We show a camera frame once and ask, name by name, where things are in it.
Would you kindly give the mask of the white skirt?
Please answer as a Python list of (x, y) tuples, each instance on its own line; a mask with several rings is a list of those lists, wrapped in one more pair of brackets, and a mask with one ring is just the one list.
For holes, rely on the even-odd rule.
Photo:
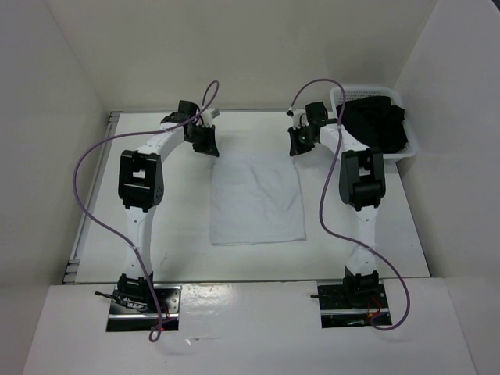
[(291, 157), (232, 152), (212, 168), (209, 240), (214, 246), (306, 239), (302, 190)]

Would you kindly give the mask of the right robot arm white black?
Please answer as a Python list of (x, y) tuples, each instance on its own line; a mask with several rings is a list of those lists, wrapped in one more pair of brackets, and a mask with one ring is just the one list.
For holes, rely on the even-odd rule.
[(379, 285), (373, 250), (377, 212), (386, 193), (384, 157), (379, 149), (357, 141), (337, 119), (330, 118), (322, 102), (304, 109), (291, 107), (287, 115), (292, 119), (288, 129), (291, 156), (322, 144), (340, 163), (339, 195), (358, 224), (358, 237), (351, 240), (355, 247), (345, 265), (341, 297), (350, 307), (360, 309), (376, 296)]

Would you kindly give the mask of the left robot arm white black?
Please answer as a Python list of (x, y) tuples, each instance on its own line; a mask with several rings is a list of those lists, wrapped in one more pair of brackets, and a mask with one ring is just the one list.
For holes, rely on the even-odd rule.
[(143, 313), (155, 308), (151, 237), (156, 207), (165, 194), (163, 162), (185, 141), (195, 152), (218, 157), (214, 125), (218, 115), (218, 109), (202, 111), (195, 103), (181, 100), (177, 111), (162, 119), (160, 132), (120, 156), (118, 193), (134, 255), (127, 259), (113, 297), (128, 309)]

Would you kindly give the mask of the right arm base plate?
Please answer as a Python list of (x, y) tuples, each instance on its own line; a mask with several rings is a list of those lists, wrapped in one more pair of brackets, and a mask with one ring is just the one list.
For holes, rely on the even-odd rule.
[(379, 326), (392, 325), (383, 284), (378, 285), (374, 295), (361, 302), (350, 302), (339, 282), (318, 283), (317, 292), (310, 297), (319, 303), (322, 328), (369, 327), (372, 318)]

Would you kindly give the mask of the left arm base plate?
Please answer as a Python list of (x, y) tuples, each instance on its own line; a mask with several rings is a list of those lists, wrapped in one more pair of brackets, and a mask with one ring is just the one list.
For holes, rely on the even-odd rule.
[[(155, 286), (162, 313), (162, 331), (178, 331), (181, 286), (159, 284)], [(145, 307), (128, 303), (127, 306), (111, 301), (106, 324), (107, 332), (149, 332), (158, 323), (155, 306)]]

